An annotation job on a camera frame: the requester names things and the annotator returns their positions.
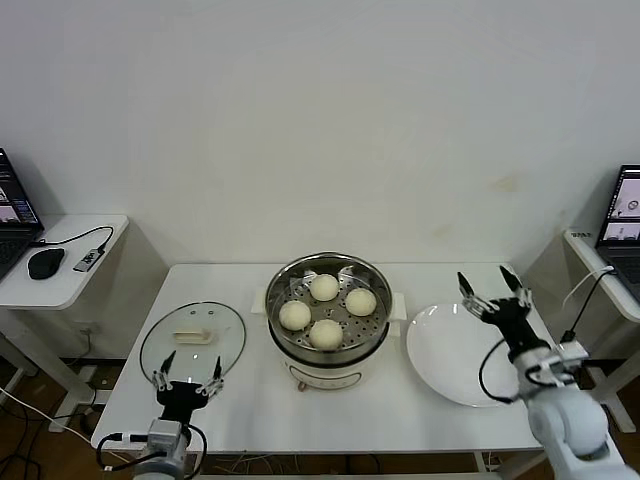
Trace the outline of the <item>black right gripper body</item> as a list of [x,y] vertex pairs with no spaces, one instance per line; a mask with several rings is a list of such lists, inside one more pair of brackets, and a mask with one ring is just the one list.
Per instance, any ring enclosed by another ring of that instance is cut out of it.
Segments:
[[509,355],[522,355],[538,348],[548,348],[548,343],[539,338],[528,322],[530,305],[522,305],[515,298],[491,301],[497,307],[485,313],[485,322],[498,328],[509,347]]

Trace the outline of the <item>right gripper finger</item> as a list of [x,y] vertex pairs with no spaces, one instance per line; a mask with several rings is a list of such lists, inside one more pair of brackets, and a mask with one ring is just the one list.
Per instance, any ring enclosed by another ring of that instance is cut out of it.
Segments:
[[462,272],[457,273],[457,279],[462,295],[462,305],[469,313],[480,320],[487,320],[490,315],[495,314],[495,305],[478,297]]
[[530,308],[531,291],[525,288],[519,277],[505,266],[500,266],[500,272],[505,283],[512,292],[513,297],[518,300],[519,306],[522,308]]

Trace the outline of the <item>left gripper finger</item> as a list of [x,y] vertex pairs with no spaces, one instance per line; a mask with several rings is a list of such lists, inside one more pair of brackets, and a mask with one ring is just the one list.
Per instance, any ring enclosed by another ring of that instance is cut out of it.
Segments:
[[196,393],[211,399],[215,397],[224,387],[224,379],[222,376],[221,357],[218,356],[213,370],[212,377],[203,385],[196,389]]
[[169,379],[169,372],[175,355],[176,351],[173,350],[172,353],[163,360],[160,369],[153,371],[152,384],[155,386],[157,391],[169,391],[173,389],[171,380]]

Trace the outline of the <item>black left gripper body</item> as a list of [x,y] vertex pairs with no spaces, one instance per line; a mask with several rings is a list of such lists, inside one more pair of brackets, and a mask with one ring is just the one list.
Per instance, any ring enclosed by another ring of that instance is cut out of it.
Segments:
[[170,388],[157,390],[156,400],[163,407],[161,420],[190,420],[196,410],[206,407],[208,396],[201,384],[172,381]]

